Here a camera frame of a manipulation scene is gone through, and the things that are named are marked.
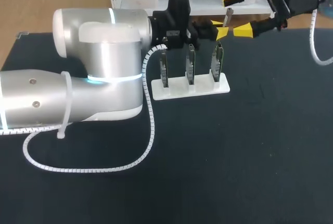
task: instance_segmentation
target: white cable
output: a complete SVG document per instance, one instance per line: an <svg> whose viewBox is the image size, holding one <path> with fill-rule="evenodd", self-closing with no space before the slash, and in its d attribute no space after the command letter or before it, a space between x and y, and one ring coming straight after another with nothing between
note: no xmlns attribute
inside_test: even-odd
<svg viewBox="0 0 333 224"><path fill-rule="evenodd" d="M36 136L40 132L34 132L34 133L28 135L28 137L25 139L25 141L23 143L23 154L24 154L25 158L31 164L33 164L34 166L36 166L38 168L48 170L48 171L53 171L53 172L61 172L61 173L107 173L107 172L116 172L116 171L122 171L122 170L132 168L132 167L138 165L139 163L141 163L146 158L146 156L148 155L148 153L149 153L149 151L152 147L152 144L153 144L153 141L154 141L154 136L155 136L154 115L153 115L153 111L152 111L152 105L151 105L151 101L150 101L150 95L149 95L148 85L147 85L147 80L146 80L147 63L148 63L148 60L149 60L150 56L155 51L164 50L164 49L167 49L167 47L165 45L158 45L158 46L153 47L151 50L149 50L148 54L145 56L145 59L144 59L143 64L142 64L142 85L143 85L143 89L144 89L144 92L145 92L148 111L149 111L150 139L149 139L148 146L147 146L145 152L137 160L135 160L133 163L127 164L125 166L114 167L114 168L56 168L56 167L43 165L43 164L40 164L40 163L36 162L33 158L31 158L31 156L28 153L28 144L29 144L29 142L31 141L31 139L34 136Z"/></svg>
<svg viewBox="0 0 333 224"><path fill-rule="evenodd" d="M328 65L333 63L333 57L328 59L328 60L320 60L319 57L317 56L316 49L314 46L314 30L316 26L316 18L317 18L317 9L313 10L312 12L312 19L311 19L311 25L310 25L310 50L312 57L314 61L319 64L319 65Z"/></svg>
<svg viewBox="0 0 333 224"><path fill-rule="evenodd" d="M63 139L65 138L65 131L66 127L68 125L69 116L71 114L72 109L72 99L73 99L73 89L72 89L72 78L69 72L61 72L62 76L65 76L66 78L66 107L65 107L65 114L63 115L62 125L61 128L58 130L57 138Z"/></svg>

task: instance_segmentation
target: black mat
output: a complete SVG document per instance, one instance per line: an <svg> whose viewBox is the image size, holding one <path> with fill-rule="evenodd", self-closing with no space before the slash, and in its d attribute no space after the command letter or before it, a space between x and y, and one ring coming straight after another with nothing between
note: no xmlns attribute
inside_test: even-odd
<svg viewBox="0 0 333 224"><path fill-rule="evenodd" d="M320 56L333 55L333 31L316 38ZM26 135L0 137L0 223L332 223L333 65L312 61L308 30L223 43L231 92L154 101L156 140L133 169L45 172L25 160ZM211 51L203 44L198 73ZM171 76L184 74L180 53L169 55ZM3 70L17 69L86 76L77 60L58 57L51 34L15 42ZM156 57L148 77L159 77ZM74 124L65 140L40 134L30 152L58 167L119 166L148 137L144 107L126 121Z"/></svg>

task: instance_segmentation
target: screw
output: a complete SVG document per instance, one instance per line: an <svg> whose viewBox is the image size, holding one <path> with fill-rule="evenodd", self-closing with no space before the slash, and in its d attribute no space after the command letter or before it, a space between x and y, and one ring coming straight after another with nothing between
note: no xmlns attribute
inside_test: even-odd
<svg viewBox="0 0 333 224"><path fill-rule="evenodd" d="M38 108L39 106L41 106L41 103L39 103L38 101L34 101L32 103L32 106L34 106L35 108Z"/></svg>

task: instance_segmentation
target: led light ring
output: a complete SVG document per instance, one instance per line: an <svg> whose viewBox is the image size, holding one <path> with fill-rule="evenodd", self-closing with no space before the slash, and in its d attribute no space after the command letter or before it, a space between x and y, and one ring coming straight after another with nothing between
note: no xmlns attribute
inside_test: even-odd
<svg viewBox="0 0 333 224"><path fill-rule="evenodd" d="M134 76L128 76L128 77L93 77L88 75L88 79L91 81L97 81L97 82L106 82L106 83L118 83L118 82L126 82L126 81L133 81L137 80L142 77L142 73Z"/></svg>

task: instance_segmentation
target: white holder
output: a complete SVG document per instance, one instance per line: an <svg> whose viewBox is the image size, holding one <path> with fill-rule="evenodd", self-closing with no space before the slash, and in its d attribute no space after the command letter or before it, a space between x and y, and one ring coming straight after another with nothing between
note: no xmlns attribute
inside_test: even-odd
<svg viewBox="0 0 333 224"><path fill-rule="evenodd" d="M185 74L184 77L169 78L168 88L163 87L162 80L153 80L151 90L154 100L165 100L228 93L230 87L224 73L221 73L220 81L215 82L210 70L209 74L195 75L194 85L188 84Z"/></svg>

